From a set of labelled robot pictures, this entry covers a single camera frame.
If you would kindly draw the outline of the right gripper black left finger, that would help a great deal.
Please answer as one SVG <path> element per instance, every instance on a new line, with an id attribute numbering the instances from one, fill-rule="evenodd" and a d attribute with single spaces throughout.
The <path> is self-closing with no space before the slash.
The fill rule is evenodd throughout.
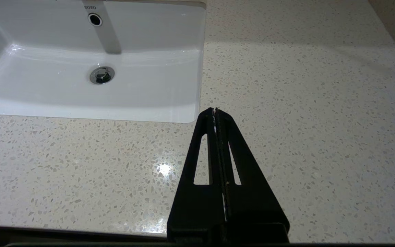
<path id="1" fill-rule="evenodd" d="M 208 185 L 194 184 L 202 137 L 207 136 Z M 209 230 L 225 220 L 214 109 L 199 114 L 171 207 L 169 230 Z"/>

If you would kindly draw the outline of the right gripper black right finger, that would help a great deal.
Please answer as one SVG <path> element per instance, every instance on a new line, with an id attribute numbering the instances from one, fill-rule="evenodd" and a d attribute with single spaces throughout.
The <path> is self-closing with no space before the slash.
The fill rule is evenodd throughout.
<path id="1" fill-rule="evenodd" d="M 215 125 L 227 220 L 278 224 L 289 230 L 290 223 L 233 117 L 217 108 Z"/>

